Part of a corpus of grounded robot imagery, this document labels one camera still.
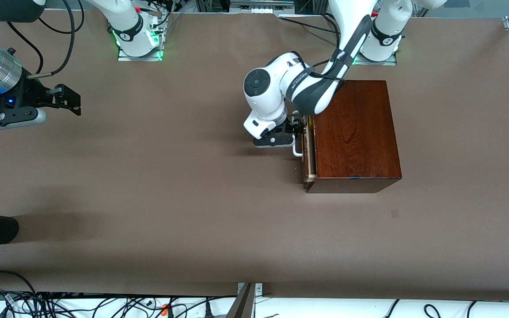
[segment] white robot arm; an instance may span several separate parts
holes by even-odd
[[[316,115],[329,105],[340,78],[353,63],[370,32],[376,0],[330,0],[341,41],[322,74],[295,52],[283,54],[245,78],[244,93],[252,112],[244,127],[256,139],[281,125],[287,117],[284,99],[302,115]]]
[[[398,50],[404,26],[412,16],[412,2],[433,10],[445,4],[447,0],[384,0],[382,9],[361,49],[365,58],[375,62],[385,61]]]
[[[414,0],[426,8],[438,8],[447,0]],[[341,41],[321,74],[303,62],[296,52],[283,54],[266,67],[251,71],[244,81],[244,94],[252,111],[244,122],[257,147],[291,145],[257,143],[286,123],[285,99],[302,115],[317,115],[331,102],[337,85],[362,48],[366,58],[386,60],[397,48],[404,25],[412,12],[411,0],[384,0],[379,16],[370,17],[376,0],[330,0]]]
[[[160,44],[155,34],[160,26],[158,18],[137,12],[131,0],[88,1],[107,17],[127,55],[144,56]],[[46,0],[0,0],[0,22],[34,22],[45,6]],[[47,75],[51,74],[33,76],[12,52],[0,48],[0,129],[42,123],[46,114],[40,107],[45,106],[81,115],[80,96],[62,84],[55,89],[45,88],[37,77]]]

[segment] wooden drawer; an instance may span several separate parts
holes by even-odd
[[[347,81],[307,121],[308,193],[377,193],[402,179],[386,81]]]

